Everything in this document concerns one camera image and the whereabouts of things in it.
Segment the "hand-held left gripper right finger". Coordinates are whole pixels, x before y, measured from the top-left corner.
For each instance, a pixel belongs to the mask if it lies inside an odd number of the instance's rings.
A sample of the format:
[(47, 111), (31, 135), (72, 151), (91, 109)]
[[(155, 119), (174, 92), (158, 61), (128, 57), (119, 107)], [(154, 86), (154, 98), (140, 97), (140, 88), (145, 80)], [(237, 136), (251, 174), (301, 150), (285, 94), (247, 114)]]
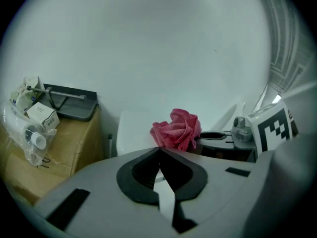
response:
[(160, 149), (164, 176), (175, 194), (175, 221), (161, 238), (246, 238), (250, 214), (267, 177), (267, 156), (255, 163)]

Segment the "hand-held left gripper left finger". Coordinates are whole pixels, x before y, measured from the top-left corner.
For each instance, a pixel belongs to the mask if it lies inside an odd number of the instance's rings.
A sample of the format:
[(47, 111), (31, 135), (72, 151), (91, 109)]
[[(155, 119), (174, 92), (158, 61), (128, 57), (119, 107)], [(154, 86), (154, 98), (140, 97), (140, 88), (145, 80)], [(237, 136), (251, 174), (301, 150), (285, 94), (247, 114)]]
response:
[(34, 210), (47, 218), (75, 189), (90, 194), (65, 232), (79, 238), (171, 238), (174, 229), (157, 206), (130, 200), (117, 185), (119, 168), (148, 149), (102, 160), (78, 171), (45, 196)]

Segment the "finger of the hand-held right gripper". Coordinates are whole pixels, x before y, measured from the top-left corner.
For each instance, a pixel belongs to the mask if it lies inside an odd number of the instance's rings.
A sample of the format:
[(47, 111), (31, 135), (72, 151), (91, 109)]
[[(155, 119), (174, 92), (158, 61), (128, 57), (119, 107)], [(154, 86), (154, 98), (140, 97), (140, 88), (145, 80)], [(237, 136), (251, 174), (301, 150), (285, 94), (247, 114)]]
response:
[(197, 139), (197, 146), (202, 156), (234, 160), (235, 145), (230, 132), (202, 132)]

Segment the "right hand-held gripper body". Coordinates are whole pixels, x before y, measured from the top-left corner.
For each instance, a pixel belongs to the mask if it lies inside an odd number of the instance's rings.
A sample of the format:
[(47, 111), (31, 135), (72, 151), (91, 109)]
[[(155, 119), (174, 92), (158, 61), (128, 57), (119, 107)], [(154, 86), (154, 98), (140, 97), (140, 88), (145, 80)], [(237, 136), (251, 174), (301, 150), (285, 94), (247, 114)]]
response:
[(293, 137), (289, 110), (283, 101), (269, 104), (248, 115), (236, 117), (231, 135), (240, 150), (252, 150), (255, 159)]

